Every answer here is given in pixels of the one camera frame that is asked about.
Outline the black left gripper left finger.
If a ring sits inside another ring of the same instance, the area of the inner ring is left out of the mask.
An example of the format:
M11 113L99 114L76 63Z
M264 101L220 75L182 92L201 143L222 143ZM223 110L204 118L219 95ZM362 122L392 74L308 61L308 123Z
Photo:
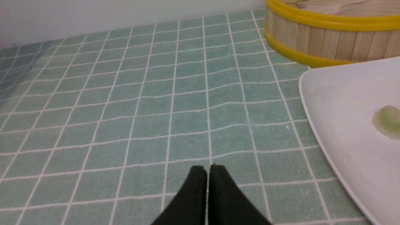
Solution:
M153 225L204 225L207 172L192 166L177 194L153 221Z

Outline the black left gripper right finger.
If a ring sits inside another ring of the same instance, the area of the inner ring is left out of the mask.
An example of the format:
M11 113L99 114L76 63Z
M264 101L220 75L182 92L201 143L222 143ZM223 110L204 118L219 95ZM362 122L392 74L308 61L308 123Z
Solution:
M212 165L208 193L209 225L271 225L247 199L223 165Z

